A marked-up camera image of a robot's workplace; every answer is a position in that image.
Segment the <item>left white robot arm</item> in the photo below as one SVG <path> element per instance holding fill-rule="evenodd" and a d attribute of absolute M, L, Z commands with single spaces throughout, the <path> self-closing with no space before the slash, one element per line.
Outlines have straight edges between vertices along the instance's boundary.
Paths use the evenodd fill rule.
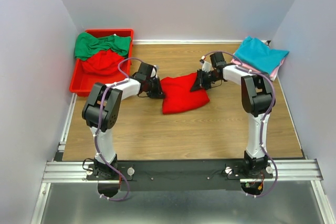
<path fill-rule="evenodd" d="M 122 100 L 145 93 L 153 99 L 164 98 L 158 67 L 142 62 L 133 75 L 111 84 L 95 83 L 82 110 L 82 118 L 90 128 L 96 154 L 89 176 L 99 179 L 121 177 L 114 149 L 112 128 L 117 122 Z"/>

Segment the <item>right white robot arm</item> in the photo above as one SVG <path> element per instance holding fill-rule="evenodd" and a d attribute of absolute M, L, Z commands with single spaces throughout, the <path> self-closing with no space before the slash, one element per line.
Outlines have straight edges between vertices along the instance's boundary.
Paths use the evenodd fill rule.
<path fill-rule="evenodd" d="M 248 115 L 248 144 L 241 168 L 247 176 L 266 169 L 270 157 L 266 147 L 267 125 L 275 105 L 275 89 L 265 73 L 258 73 L 238 64 L 227 63 L 223 51 L 201 57 L 202 68 L 197 70 L 191 91 L 208 90 L 216 81 L 231 81 L 240 85 L 241 103 Z"/>

